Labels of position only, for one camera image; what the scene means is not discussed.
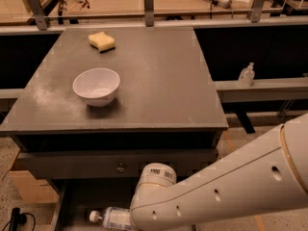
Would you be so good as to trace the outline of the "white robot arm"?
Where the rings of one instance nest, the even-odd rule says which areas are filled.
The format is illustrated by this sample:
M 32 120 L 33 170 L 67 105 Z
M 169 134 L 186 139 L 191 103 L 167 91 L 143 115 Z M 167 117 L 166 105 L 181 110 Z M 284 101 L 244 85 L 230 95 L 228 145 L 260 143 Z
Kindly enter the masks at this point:
M 177 182 L 172 167 L 141 174 L 130 220 L 141 231 L 308 207 L 308 115 L 263 136 Z

